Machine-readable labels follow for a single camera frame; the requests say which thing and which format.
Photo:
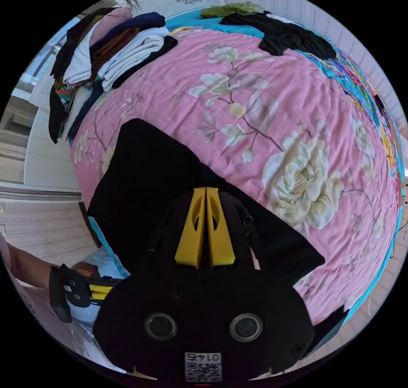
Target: white towel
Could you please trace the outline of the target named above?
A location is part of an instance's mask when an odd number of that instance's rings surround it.
[[[89,53],[89,41],[99,22],[100,21],[91,28],[75,49],[71,63],[64,73],[64,84],[73,85],[74,83],[86,81],[91,77],[92,65],[91,54]]]
[[[110,69],[113,63],[122,55],[126,55],[129,51],[139,47],[143,44],[144,40],[151,35],[159,35],[165,37],[169,35],[169,30],[166,27],[154,27],[139,32],[130,42],[128,42],[119,52],[117,52],[108,62],[102,65],[98,71],[98,75],[101,78],[105,78],[105,73]]]
[[[119,78],[119,76],[128,69],[144,61],[152,52],[158,51],[163,44],[163,37],[160,37],[159,35],[150,35],[144,40],[142,45],[134,48],[126,55],[117,58],[105,74],[105,79],[102,82],[103,90],[108,92],[112,89],[113,83]]]
[[[82,109],[82,106],[89,99],[92,94],[92,89],[88,89],[85,86],[81,86],[77,89],[74,101],[72,102],[71,110],[69,112],[68,118],[64,125],[64,130],[62,132],[62,139],[66,140],[68,137],[68,132],[71,129],[72,125],[75,122],[75,119],[78,116],[79,111]]]

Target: brown cloth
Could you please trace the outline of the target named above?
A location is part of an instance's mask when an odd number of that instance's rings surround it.
[[[116,37],[112,38],[107,44],[95,51],[91,55],[91,81],[94,81],[98,75],[99,69],[117,54],[125,45],[127,45],[140,31],[140,27],[127,28]]]

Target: wall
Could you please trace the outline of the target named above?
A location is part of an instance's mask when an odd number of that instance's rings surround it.
[[[329,38],[345,51],[367,74],[397,122],[400,135],[408,139],[408,122],[397,94],[383,70],[359,40],[331,15],[307,0],[225,0],[226,3],[252,1],[274,14],[301,23]]]
[[[57,265],[72,266],[97,249],[77,202],[0,199],[0,230],[10,244]]]

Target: black cloth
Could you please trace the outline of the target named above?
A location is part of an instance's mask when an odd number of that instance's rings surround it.
[[[61,131],[61,126],[65,123],[68,115],[65,112],[64,105],[61,102],[60,97],[55,91],[54,85],[50,91],[50,117],[48,119],[48,132],[50,133],[51,140],[54,143],[58,143],[58,135]]]
[[[144,67],[145,65],[149,64],[150,62],[154,61],[156,58],[161,57],[165,53],[169,52],[171,49],[173,49],[179,42],[171,37],[170,35],[167,35],[164,37],[164,44],[163,46],[156,52],[152,52],[144,61],[140,62],[139,64],[133,66],[132,68],[128,69],[125,73],[123,73],[121,76],[119,76],[118,79],[112,84],[113,89],[119,88],[122,83],[127,80],[130,76],[132,76],[136,71],[138,71],[140,68]]]
[[[309,52],[321,59],[336,57],[336,51],[324,38],[296,24],[269,18],[266,14],[267,12],[249,15],[234,13],[224,17],[220,24],[250,25],[257,28],[265,34],[259,48],[274,56],[283,55],[290,48]]]
[[[74,51],[78,46],[79,38],[85,31],[86,27],[91,23],[91,21],[97,15],[106,15],[113,10],[114,8],[100,8],[88,14],[86,17],[82,18],[81,21],[79,21],[79,23],[75,24],[67,31],[67,40],[59,50],[55,58],[54,66],[52,67],[50,73],[51,76],[54,76],[54,79],[58,79],[61,76],[64,76],[65,71],[67,70],[69,64],[71,63]]]
[[[307,348],[303,358],[313,354],[323,344],[330,341],[340,330],[349,310],[344,311],[344,306],[331,313],[329,317],[314,326],[314,338]]]
[[[89,110],[94,105],[94,103],[102,95],[102,93],[103,93],[102,80],[99,79],[99,80],[94,82],[93,87],[92,87],[91,96],[83,104],[83,106],[82,106],[81,110],[79,111],[74,123],[71,126],[71,129],[69,129],[68,138],[71,141],[73,141],[75,139],[75,136],[78,133],[78,130],[79,130],[80,126],[81,126],[82,121],[84,120],[85,116],[88,114]]]
[[[167,206],[197,187],[216,187],[244,204],[253,217],[271,276],[294,285],[324,264],[324,258],[301,234],[217,176],[186,146],[140,119],[122,125],[88,215],[122,265],[133,273]]]

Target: white flower print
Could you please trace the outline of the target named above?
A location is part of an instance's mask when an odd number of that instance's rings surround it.
[[[231,47],[216,48],[214,52],[208,54],[210,59],[207,62],[210,64],[218,64],[220,62],[234,62],[238,59],[238,49]]]
[[[370,179],[370,181],[375,177],[375,172],[373,169],[373,159],[371,157],[367,157],[366,155],[363,156],[361,168],[364,174]]]
[[[230,77],[229,82],[238,86],[240,90],[257,91],[272,86],[271,82],[263,78],[263,72],[250,72],[241,75],[238,75],[237,72],[237,70],[230,71],[228,76]]]
[[[74,154],[74,164],[79,163],[82,160],[82,152],[85,148],[85,145],[89,141],[89,131],[86,130],[85,133],[80,136],[75,144],[75,154]]]
[[[115,147],[108,147],[105,151],[105,154],[102,158],[102,173],[105,174],[109,168],[109,164],[111,163],[113,153],[115,152]]]
[[[384,222],[384,216],[380,215],[377,219],[377,222],[374,224],[373,228],[373,233],[374,233],[374,238],[379,239],[382,232],[383,232],[383,222]]]
[[[242,153],[242,161],[243,161],[244,164],[250,163],[253,159],[254,159],[254,152],[253,152],[252,148],[246,149]]]
[[[282,145],[284,151],[272,155],[263,169],[267,207],[296,230],[304,223],[322,229],[338,211],[344,188],[340,171],[329,172],[330,148],[316,137],[302,143],[296,132]]]
[[[353,116],[350,117],[351,127],[354,130],[354,139],[358,150],[364,154],[374,157],[374,147],[371,143],[370,136],[361,120],[356,120]]]
[[[205,86],[199,85],[191,88],[188,93],[195,98],[199,98],[205,94],[212,94],[213,96],[207,100],[205,106],[212,106],[219,96],[232,92],[239,86],[239,82],[233,85],[228,83],[228,77],[221,74],[203,74],[201,75],[201,81]]]
[[[248,62],[256,61],[258,58],[262,58],[260,52],[245,52],[239,59],[246,59]]]
[[[235,146],[246,136],[244,129],[240,125],[228,124],[220,131],[228,138],[226,143],[228,147]]]
[[[254,92],[248,101],[248,120],[261,133],[268,135],[268,129],[275,119],[279,107],[279,99],[264,100],[259,91]]]

